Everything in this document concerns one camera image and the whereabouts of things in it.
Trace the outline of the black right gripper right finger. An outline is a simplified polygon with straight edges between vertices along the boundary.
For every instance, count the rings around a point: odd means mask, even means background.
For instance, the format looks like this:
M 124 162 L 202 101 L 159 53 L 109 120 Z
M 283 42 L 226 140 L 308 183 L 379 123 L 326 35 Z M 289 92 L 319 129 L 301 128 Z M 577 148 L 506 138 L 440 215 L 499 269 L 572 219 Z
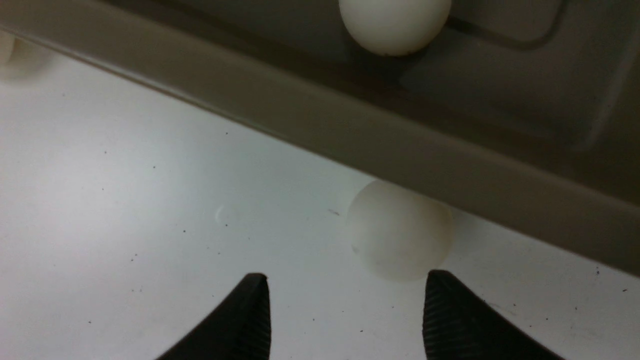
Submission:
M 422 338 L 428 360 L 560 360 L 444 269 L 425 283 Z

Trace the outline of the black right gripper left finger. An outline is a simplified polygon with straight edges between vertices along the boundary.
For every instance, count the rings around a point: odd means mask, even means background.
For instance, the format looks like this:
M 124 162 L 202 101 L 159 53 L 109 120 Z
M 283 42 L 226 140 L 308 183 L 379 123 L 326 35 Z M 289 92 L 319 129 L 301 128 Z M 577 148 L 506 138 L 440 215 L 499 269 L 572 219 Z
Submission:
M 272 342 L 270 290 L 249 273 L 160 360 L 268 360 Z

